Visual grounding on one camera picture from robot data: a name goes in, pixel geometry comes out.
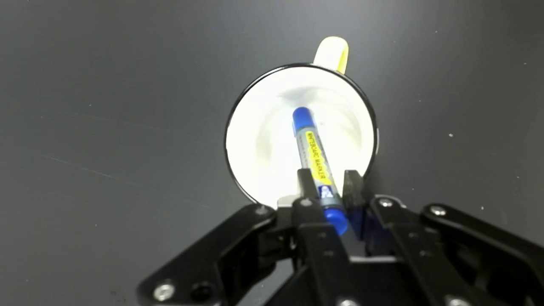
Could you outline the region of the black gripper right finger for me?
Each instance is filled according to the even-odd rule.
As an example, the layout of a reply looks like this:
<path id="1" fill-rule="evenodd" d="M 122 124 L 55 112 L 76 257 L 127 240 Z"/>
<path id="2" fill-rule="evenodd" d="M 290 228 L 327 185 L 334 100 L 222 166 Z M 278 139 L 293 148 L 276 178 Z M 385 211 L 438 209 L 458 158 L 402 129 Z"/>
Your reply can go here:
<path id="1" fill-rule="evenodd" d="M 414 212 L 358 170 L 344 173 L 344 200 L 366 257 L 394 257 L 424 306 L 544 306 L 541 245 L 448 204 Z"/>

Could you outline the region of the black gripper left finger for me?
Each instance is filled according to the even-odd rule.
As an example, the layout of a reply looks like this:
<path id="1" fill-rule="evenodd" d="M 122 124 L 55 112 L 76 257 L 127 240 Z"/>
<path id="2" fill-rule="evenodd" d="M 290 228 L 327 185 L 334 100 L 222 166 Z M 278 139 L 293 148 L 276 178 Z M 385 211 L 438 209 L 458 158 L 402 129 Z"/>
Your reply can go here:
<path id="1" fill-rule="evenodd" d="M 353 263 L 309 168 L 290 207 L 249 204 L 139 285 L 140 306 L 237 306 L 281 260 L 293 275 L 266 306 L 363 306 Z"/>

